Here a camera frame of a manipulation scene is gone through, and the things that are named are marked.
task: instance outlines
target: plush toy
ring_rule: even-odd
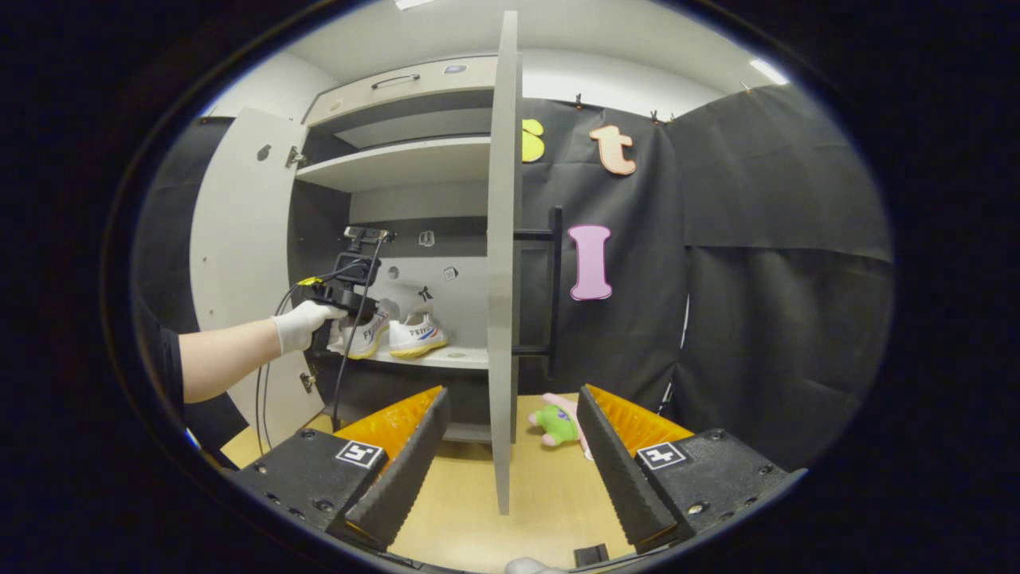
[[[527,417],[528,422],[541,426],[546,431],[546,434],[542,435],[542,442],[556,447],[563,442],[579,440],[581,448],[584,449],[584,457],[589,461],[593,460],[584,431],[577,424],[577,404],[551,393],[542,396],[542,399],[549,405]]]

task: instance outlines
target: shoe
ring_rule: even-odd
[[[335,344],[328,346],[329,351],[344,355],[344,351],[347,349],[347,340],[354,333],[354,343],[351,344],[351,359],[360,360],[367,359],[373,355],[379,349],[379,340],[390,328],[390,320],[394,317],[400,317],[400,308],[397,304],[391,302],[390,300],[380,300],[378,309],[372,314],[372,318],[368,320],[368,323],[364,325],[358,325],[357,332],[354,331],[353,325],[346,325],[340,331],[340,337]]]
[[[398,359],[421,357],[447,343],[446,333],[427,306],[414,310],[403,323],[390,322],[390,355]]]

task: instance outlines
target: ceiling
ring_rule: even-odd
[[[517,10],[518,46],[575,50],[658,67],[724,94],[772,82],[753,56],[673,8],[650,0],[435,0],[408,10],[378,0],[287,51],[341,84],[430,59],[495,53],[504,10]]]

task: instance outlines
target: wooden tabletop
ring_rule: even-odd
[[[563,396],[576,400],[576,394]],[[541,397],[517,398],[517,443],[511,447],[510,514],[496,501],[492,450],[486,445],[444,442],[407,521],[389,552],[474,572],[502,573],[523,556],[548,566],[574,567],[573,551],[606,544],[609,558],[633,553],[613,512],[595,463],[577,442],[549,448],[527,416]],[[309,427],[329,431],[317,417]],[[258,458],[255,432],[245,429],[222,449],[239,467]]]

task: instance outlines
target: gloved hand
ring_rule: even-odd
[[[346,311],[315,302],[305,302],[284,315],[273,317],[276,336],[279,337],[279,355],[308,349],[312,345],[312,333],[326,320],[345,317]]]

